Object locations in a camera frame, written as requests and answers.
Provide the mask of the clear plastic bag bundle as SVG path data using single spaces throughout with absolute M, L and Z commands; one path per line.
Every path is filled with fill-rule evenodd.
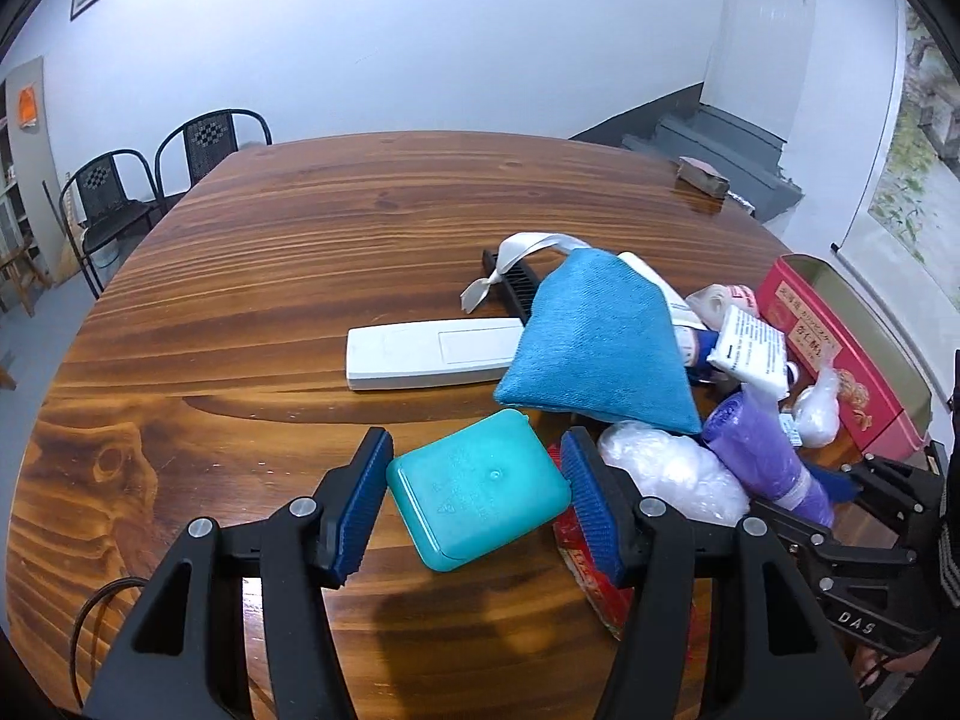
M 630 475 L 644 497 L 657 497 L 695 522 L 735 527 L 750 507 L 745 489 L 718 457 L 690 437 L 624 421 L 597 442 L 608 466 Z

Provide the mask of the teal plastic soap box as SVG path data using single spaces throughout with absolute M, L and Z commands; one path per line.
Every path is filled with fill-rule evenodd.
M 451 572 L 562 515 L 571 489 L 516 410 L 501 410 L 387 466 L 416 552 Z

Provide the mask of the white remote control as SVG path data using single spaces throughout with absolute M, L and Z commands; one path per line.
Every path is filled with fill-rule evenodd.
M 350 328 L 345 376 L 352 392 L 498 382 L 524 325 L 516 317 L 422 320 Z

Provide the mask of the purple garbage bag roll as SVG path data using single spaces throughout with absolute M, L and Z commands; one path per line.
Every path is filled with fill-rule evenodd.
M 833 505 L 782 430 L 776 403 L 742 387 L 703 424 L 704 444 L 752 497 L 832 528 Z

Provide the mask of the blue cloth pouch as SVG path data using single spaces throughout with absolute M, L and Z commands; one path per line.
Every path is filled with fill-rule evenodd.
M 494 399 L 514 408 L 701 433 L 661 290 L 601 249 L 576 250 L 539 284 Z

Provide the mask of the white printed mask packet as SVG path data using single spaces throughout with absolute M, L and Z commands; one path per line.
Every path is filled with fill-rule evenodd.
M 775 401 L 789 395 L 786 337 L 765 320 L 731 305 L 708 362 Z

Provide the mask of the red snack packet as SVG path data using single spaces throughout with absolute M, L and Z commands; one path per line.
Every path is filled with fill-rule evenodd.
M 587 603 L 597 614 L 604 628 L 613 639 L 622 639 L 623 626 L 630 613 L 633 592 L 630 589 L 617 589 L 592 561 L 583 530 L 579 527 L 576 512 L 568 507 L 562 515 L 553 520 L 553 536 L 556 548 L 562 556 L 565 566 L 573 575 L 574 582 L 584 593 Z

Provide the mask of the blue white squeezed tube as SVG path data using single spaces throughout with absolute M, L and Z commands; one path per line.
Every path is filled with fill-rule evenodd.
M 686 375 L 693 383 L 713 383 L 722 379 L 722 372 L 708 361 L 709 353 L 718 343 L 718 332 L 675 325 L 674 335 Z

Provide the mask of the small white plastic bag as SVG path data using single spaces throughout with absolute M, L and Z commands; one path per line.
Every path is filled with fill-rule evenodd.
M 811 387 L 804 388 L 793 406 L 793 420 L 800 444 L 822 449 L 832 444 L 839 431 L 841 380 L 832 366 L 823 366 Z

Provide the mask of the red metal tin box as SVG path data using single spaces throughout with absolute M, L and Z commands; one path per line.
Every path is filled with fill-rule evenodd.
M 839 377 L 839 421 L 864 454 L 907 460 L 931 422 L 931 390 L 882 317 L 829 263 L 782 255 L 758 290 L 761 316 L 797 362 Z

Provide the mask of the white red bandage roll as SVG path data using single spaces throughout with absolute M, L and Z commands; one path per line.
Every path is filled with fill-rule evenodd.
M 727 310 L 731 307 L 737 307 L 752 317 L 760 316 L 757 296 L 745 284 L 710 284 L 688 294 L 685 302 L 713 332 L 721 330 Z

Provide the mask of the black comb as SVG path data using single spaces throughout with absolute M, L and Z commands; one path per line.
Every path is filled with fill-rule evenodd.
M 539 286 L 537 273 L 525 260 L 519 260 L 498 283 L 490 286 L 488 294 L 498 299 L 511 317 L 527 323 L 532 316 L 532 304 Z

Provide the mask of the brown card deck box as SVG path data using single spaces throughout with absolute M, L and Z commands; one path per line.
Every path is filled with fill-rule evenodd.
M 715 166 L 692 156 L 680 156 L 677 160 L 677 179 L 696 188 L 711 199 L 724 200 L 729 192 L 729 179 Z

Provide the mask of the hanging scroll painting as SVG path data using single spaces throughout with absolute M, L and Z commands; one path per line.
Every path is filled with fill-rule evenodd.
M 838 258 L 902 322 L 958 330 L 958 76 L 918 11 L 900 20 L 900 91 L 882 166 Z

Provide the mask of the grey staircase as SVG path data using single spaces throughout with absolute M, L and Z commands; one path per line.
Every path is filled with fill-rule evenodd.
M 631 151 L 656 151 L 672 161 L 697 158 L 711 164 L 729 181 L 729 188 L 754 207 L 766 223 L 802 199 L 802 188 L 784 172 L 786 142 L 765 128 L 717 107 L 700 104 L 690 117 L 665 114 L 647 138 L 627 133 L 622 146 Z

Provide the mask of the black metal chair near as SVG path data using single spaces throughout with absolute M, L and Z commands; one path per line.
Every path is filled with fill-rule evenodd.
M 151 199 L 128 195 L 119 169 L 121 158 L 132 158 L 140 166 Z M 153 216 L 166 211 L 166 202 L 145 156 L 133 148 L 117 148 L 98 154 L 68 177 L 60 188 L 57 210 L 83 280 L 91 296 L 98 299 L 104 283 L 93 255 L 135 224 L 153 227 Z

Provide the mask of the grey cabinet with orange note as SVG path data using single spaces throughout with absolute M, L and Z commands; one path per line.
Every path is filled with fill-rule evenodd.
M 14 67 L 5 76 L 3 91 L 7 140 L 26 220 L 50 279 L 61 283 L 68 278 L 62 266 L 67 241 L 57 211 L 60 182 L 50 148 L 44 60 L 36 57 Z

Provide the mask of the white door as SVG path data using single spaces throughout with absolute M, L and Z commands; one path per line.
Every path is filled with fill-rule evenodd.
M 726 0 L 701 100 L 786 140 L 814 21 L 815 0 Z

